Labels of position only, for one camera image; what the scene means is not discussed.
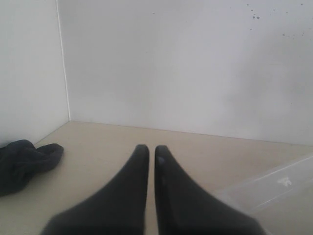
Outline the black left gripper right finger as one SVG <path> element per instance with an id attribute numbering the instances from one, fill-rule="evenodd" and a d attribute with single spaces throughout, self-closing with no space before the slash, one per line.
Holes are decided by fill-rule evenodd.
<path id="1" fill-rule="evenodd" d="M 169 148 L 155 149 L 155 202 L 160 235 L 264 235 L 254 218 L 201 188 Z"/>

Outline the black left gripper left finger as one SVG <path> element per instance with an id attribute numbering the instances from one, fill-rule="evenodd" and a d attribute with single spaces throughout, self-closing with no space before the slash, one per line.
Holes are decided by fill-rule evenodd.
<path id="1" fill-rule="evenodd" d="M 149 175 L 149 149 L 135 147 L 121 170 L 97 193 L 54 216 L 44 235 L 142 235 Z"/>

